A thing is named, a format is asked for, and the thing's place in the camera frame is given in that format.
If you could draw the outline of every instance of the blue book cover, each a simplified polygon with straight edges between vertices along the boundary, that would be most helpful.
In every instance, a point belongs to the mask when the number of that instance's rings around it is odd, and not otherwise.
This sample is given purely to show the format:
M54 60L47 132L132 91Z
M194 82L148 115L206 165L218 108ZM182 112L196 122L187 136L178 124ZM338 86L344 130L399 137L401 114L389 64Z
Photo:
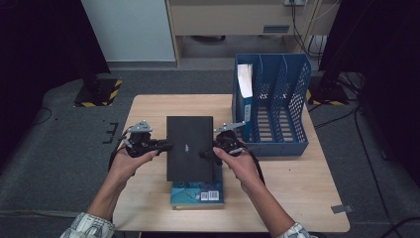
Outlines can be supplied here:
M222 208L224 201L222 167L214 166L214 179L203 181L174 181L170 192L173 209Z

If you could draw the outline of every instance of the white wall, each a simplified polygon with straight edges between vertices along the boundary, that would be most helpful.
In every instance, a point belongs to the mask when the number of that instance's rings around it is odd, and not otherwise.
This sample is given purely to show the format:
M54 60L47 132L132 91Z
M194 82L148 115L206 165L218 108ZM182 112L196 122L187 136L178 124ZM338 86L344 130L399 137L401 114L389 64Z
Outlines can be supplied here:
M106 61L175 61L164 0L82 0Z

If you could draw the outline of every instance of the human arm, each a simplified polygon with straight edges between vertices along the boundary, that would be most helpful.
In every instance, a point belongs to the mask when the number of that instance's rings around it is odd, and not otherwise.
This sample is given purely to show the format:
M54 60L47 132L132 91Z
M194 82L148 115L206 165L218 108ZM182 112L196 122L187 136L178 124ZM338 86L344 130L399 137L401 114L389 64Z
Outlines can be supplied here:
M238 157L232 157L219 148L213 150L232 169L241 183L241 188L250 198L271 237L287 237L287 235L291 235L289 233L295 231L302 232L300 236L296 237L309 237L303 227L287 214L263 184L257 173L253 158L248 152L242 152Z
M111 218L121 191L136 169L151 161L156 154L148 152L141 157L131 158L125 149L119 150L87 213L77 216L61 237L111 237L115 230Z

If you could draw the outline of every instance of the blue file organizer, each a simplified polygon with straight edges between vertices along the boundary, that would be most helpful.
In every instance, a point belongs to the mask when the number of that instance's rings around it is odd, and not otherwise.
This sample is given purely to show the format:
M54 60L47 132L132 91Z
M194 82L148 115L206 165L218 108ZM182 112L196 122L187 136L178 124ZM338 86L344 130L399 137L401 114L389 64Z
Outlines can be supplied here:
M253 65L253 103L248 128L239 128L256 156L301 156L308 145L301 115L311 76L305 54L239 54L235 61L232 116L243 121L237 65Z

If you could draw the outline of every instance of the black book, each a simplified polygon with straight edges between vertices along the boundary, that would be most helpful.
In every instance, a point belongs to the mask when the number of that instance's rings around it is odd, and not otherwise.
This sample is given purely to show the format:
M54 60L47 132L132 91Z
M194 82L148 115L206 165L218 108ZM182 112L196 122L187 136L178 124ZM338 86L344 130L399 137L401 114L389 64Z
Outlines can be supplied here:
M213 160L200 156L213 148L213 117L167 116L166 135L173 144L167 152L166 180L213 180Z

